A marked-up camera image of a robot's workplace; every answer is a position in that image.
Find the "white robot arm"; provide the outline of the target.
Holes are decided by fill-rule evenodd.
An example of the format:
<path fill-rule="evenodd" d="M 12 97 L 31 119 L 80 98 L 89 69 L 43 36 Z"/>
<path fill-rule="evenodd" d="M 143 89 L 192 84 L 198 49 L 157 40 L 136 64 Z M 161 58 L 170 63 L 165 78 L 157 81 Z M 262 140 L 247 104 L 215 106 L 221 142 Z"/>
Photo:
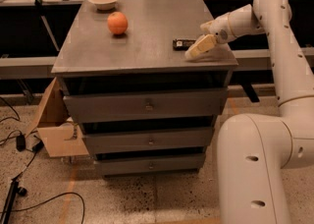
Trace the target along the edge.
<path fill-rule="evenodd" d="M 253 0 L 201 26 L 188 61 L 218 44 L 267 35 L 279 115 L 238 114 L 221 127 L 221 224 L 291 224 L 281 170 L 314 163 L 314 75 L 290 28 L 288 0 Z"/>

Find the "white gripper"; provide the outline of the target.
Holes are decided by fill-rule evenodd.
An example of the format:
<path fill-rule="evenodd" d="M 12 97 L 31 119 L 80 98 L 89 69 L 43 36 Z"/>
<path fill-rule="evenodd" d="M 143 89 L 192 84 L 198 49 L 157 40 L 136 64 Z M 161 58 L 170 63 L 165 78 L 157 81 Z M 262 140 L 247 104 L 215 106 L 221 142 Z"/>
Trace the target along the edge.
<path fill-rule="evenodd" d="M 185 52 L 186 61 L 200 61 L 208 57 L 206 52 L 216 46 L 236 39 L 229 21 L 229 13 L 200 26 L 203 34 Z"/>

